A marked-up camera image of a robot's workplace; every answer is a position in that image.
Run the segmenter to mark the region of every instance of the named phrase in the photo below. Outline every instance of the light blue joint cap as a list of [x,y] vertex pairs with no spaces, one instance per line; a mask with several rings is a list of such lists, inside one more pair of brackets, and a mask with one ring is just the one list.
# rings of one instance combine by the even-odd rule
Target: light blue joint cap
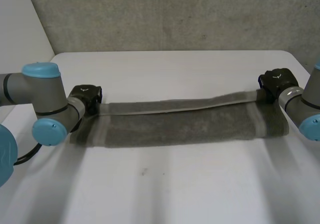
[[32,136],[41,145],[58,145],[67,137],[67,130],[60,122],[43,118],[37,120],[32,127]]
[[320,70],[320,60],[314,66],[317,70]]
[[22,68],[22,73],[34,78],[56,78],[61,75],[58,65],[51,62],[27,64]]
[[6,183],[14,172],[14,163],[18,159],[18,147],[11,132],[0,125],[0,186]]
[[320,141],[320,114],[305,119],[299,126],[299,131],[309,140]]

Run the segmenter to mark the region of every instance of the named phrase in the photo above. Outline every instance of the gray wall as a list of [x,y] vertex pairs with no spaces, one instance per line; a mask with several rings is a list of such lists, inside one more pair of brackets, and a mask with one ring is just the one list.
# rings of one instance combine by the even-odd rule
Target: gray wall
[[56,54],[285,50],[311,70],[320,0],[32,0]]

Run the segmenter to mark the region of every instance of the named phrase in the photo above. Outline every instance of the white wall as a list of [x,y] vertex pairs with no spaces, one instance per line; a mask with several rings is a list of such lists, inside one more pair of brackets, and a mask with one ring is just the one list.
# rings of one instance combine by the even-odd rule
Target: white wall
[[[31,0],[0,0],[0,73],[19,72],[24,64],[53,56]],[[12,108],[0,107],[0,123]]]

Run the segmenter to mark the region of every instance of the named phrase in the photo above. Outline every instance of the table surface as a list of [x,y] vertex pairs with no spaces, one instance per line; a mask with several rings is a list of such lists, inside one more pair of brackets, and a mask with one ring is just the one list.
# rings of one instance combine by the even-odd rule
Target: table surface
[[[64,53],[68,94],[100,85],[104,102],[208,98],[254,90],[266,70],[309,74],[283,51]],[[31,105],[2,123],[19,155],[36,142]],[[0,223],[318,223],[320,149],[286,137],[166,147],[43,147],[0,188]]]

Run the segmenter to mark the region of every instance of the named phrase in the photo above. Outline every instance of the gray towel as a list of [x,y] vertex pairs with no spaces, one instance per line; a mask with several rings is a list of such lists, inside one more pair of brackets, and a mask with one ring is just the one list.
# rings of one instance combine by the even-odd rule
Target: gray towel
[[279,105],[261,101],[265,98],[261,91],[252,93],[204,100],[103,104],[101,116],[84,120],[70,142],[117,148],[286,135],[289,127]]

